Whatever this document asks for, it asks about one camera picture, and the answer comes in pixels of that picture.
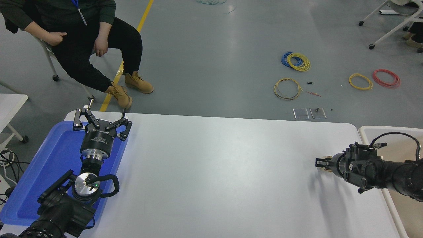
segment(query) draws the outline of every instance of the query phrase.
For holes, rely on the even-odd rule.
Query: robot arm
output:
[[[377,149],[386,143],[374,142],[388,134],[403,134],[414,139],[418,145],[415,161],[385,161]],[[315,166],[333,172],[336,176],[359,187],[361,194],[372,188],[388,188],[402,195],[423,202],[423,160],[420,159],[420,143],[404,133],[386,133],[375,138],[370,145],[351,144],[343,153],[333,157],[317,158]]]
[[[85,116],[88,124],[84,127],[80,117]],[[22,234],[0,235],[0,238],[64,238],[68,233],[79,237],[90,221],[94,221],[96,209],[92,206],[100,198],[114,196],[119,192],[118,178],[113,175],[100,176],[100,169],[104,159],[110,156],[113,140],[119,138],[124,141],[128,137],[132,122],[125,117],[115,122],[96,119],[89,106],[77,109],[73,130],[85,130],[81,145],[82,166],[79,175],[68,170],[61,178],[53,183],[37,200],[40,207],[37,214],[40,217],[34,221]],[[125,130],[119,135],[116,131],[121,125]],[[115,190],[103,193],[100,182],[112,180]]]

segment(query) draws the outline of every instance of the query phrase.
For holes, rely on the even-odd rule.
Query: blue tray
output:
[[[5,224],[29,226],[38,219],[40,204],[38,197],[68,170],[78,175],[81,170],[79,150],[84,131],[73,131],[71,121],[57,123],[49,132],[37,154],[29,164],[21,180],[0,213]],[[116,174],[126,141],[115,139],[111,155],[104,160],[100,176]],[[101,183],[104,193],[110,192],[112,181]],[[99,221],[106,198],[99,199],[93,207],[97,209],[94,218]]]

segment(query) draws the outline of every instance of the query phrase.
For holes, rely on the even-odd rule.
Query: yellow wire coil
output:
[[[291,62],[291,58],[292,57],[298,57],[298,58],[300,58],[300,59],[302,59],[302,65],[300,65],[300,66],[295,66],[292,62]],[[290,54],[290,55],[288,55],[288,57],[286,58],[286,61],[288,62],[288,64],[293,68],[293,69],[296,69],[296,70],[298,70],[298,71],[301,71],[301,72],[305,72],[305,71],[308,71],[308,70],[310,70],[310,61],[308,60],[308,58],[305,56],[305,55],[303,55],[303,54],[300,54],[300,53],[292,53],[292,54]]]
[[[298,88],[298,92],[297,92],[297,94],[295,95],[295,96],[292,96],[292,97],[284,97],[283,96],[283,94],[279,91],[279,88],[278,88],[278,86],[279,86],[279,83],[280,82],[283,82],[283,81],[287,81],[287,80],[291,80],[291,81],[293,81],[294,83],[296,83],[296,85],[297,85],[297,88]],[[275,86],[273,87],[273,92],[275,93],[275,95],[278,97],[278,98],[281,98],[281,99],[283,99],[283,100],[294,100],[294,99],[296,99],[298,96],[299,96],[299,94],[300,94],[300,92],[302,91],[302,88],[301,88],[301,86],[299,85],[299,83],[295,80],[295,79],[292,79],[292,78],[288,78],[288,77],[285,77],[285,78],[281,78],[276,84],[275,84]]]
[[[354,78],[354,77],[362,77],[362,78],[366,79],[366,80],[367,80],[367,82],[369,83],[369,87],[367,87],[367,88],[361,88],[361,87],[357,87],[357,86],[355,86],[355,85],[351,82],[351,79],[352,79],[352,78]],[[349,77],[349,84],[351,84],[351,86],[353,86],[354,88],[359,89],[359,90],[370,90],[370,89],[372,89],[372,88],[373,88],[373,83],[370,81],[370,79],[368,79],[366,76],[361,75],[361,74],[359,74],[359,73],[355,73],[355,74],[353,74],[353,75],[351,75],[351,76]]]

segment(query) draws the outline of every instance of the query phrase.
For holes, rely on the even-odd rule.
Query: yellow floor line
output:
[[[146,21],[148,12],[150,11],[150,8],[151,8],[151,5],[153,4],[153,2],[154,2],[154,0],[150,0],[150,2],[148,3],[147,8],[144,11],[143,17],[141,18],[140,23],[138,24],[138,27],[137,27],[138,32],[141,32],[141,29],[143,28],[144,22]],[[115,84],[118,84],[119,79],[122,76],[123,70],[124,70],[124,62],[122,61],[121,65],[119,66],[119,70],[117,71],[117,73],[115,75],[115,79],[113,80],[113,82]],[[106,98],[103,101],[102,106],[100,107],[100,111],[106,111],[107,110],[107,106],[110,103],[110,99],[112,99],[112,96],[110,94],[107,94]]]

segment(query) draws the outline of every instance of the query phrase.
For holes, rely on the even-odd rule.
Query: black pants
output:
[[[88,87],[106,91],[111,81],[90,64],[90,55],[99,34],[98,19],[89,21],[88,26],[49,29],[66,32],[63,41],[52,48],[54,55],[66,73]],[[125,72],[137,71],[141,63],[143,43],[138,31],[128,23],[115,17],[107,39],[109,48],[122,51]]]
[[[419,5],[416,3],[407,3],[407,6],[418,8]],[[408,30],[409,32],[415,34],[412,39],[415,42],[423,43],[423,22],[414,22],[411,28]]]

